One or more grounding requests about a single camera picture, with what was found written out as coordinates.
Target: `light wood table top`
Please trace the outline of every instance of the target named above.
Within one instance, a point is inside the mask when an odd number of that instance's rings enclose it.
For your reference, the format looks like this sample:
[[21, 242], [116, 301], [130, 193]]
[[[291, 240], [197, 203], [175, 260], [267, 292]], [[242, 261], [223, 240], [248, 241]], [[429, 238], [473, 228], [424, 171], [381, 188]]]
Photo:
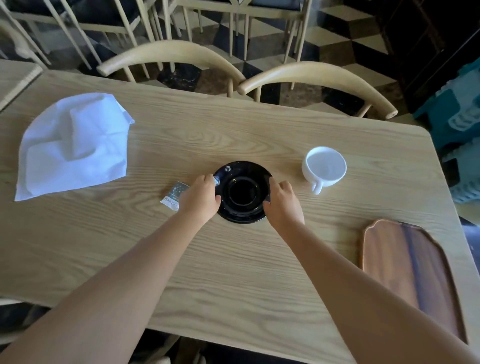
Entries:
[[[23, 132], [49, 105], [85, 92], [114, 94], [136, 120], [127, 176], [14, 203]], [[335, 148], [348, 166], [319, 196], [301, 173], [314, 146]], [[173, 214], [159, 200], [175, 181], [190, 183], [242, 159], [288, 179], [307, 225], [351, 261], [363, 228], [377, 218], [422, 226], [445, 250], [470, 344], [479, 351], [480, 279], [424, 129], [82, 74], [45, 72], [2, 114], [0, 295], [56, 305]], [[238, 225], [216, 215], [206, 224], [149, 327], [308, 363], [354, 362], [266, 219]]]
[[41, 73], [36, 63], [0, 60], [0, 111]]

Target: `white cup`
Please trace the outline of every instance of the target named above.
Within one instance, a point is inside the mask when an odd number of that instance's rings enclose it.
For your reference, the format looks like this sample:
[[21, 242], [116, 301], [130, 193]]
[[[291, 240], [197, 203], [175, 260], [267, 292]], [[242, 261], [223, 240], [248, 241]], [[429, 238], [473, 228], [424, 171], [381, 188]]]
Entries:
[[303, 175], [312, 184], [312, 192], [331, 186], [345, 176], [347, 163], [340, 153], [327, 146], [318, 146], [307, 153], [301, 165]]

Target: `wooden serving board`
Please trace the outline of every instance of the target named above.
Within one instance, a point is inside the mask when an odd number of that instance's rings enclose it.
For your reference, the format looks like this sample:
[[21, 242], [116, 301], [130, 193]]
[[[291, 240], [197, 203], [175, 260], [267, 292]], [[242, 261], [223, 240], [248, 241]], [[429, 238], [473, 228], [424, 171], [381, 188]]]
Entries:
[[365, 229], [359, 252], [365, 273], [467, 342], [448, 262], [425, 230], [377, 220]]

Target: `white napkin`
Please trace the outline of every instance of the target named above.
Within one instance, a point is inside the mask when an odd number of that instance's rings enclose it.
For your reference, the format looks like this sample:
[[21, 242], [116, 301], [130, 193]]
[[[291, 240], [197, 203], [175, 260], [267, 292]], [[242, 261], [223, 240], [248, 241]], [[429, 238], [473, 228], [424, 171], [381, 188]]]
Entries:
[[47, 108], [20, 144], [15, 201], [124, 177], [132, 123], [109, 94], [75, 95]]

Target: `dark wooden cabinet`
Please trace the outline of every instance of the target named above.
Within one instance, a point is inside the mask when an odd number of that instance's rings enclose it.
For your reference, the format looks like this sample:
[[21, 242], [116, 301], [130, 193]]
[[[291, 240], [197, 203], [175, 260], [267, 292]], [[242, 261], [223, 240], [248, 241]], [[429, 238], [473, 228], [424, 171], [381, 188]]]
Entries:
[[480, 57], [478, 0], [377, 0], [375, 5], [410, 112]]

